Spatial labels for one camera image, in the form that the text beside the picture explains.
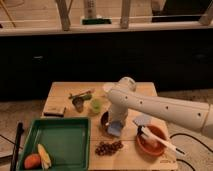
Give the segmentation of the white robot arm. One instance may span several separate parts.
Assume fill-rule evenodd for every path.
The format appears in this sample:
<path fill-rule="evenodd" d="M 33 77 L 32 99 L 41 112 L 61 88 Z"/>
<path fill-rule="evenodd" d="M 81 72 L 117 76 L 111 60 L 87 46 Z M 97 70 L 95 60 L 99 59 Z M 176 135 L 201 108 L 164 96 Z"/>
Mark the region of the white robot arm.
<path fill-rule="evenodd" d="M 117 83 L 105 83 L 103 90 L 111 103 L 110 124 L 119 122 L 124 126 L 128 110 L 132 109 L 213 139 L 213 104 L 145 96 L 136 91 L 136 82 L 130 77 L 123 77 Z"/>

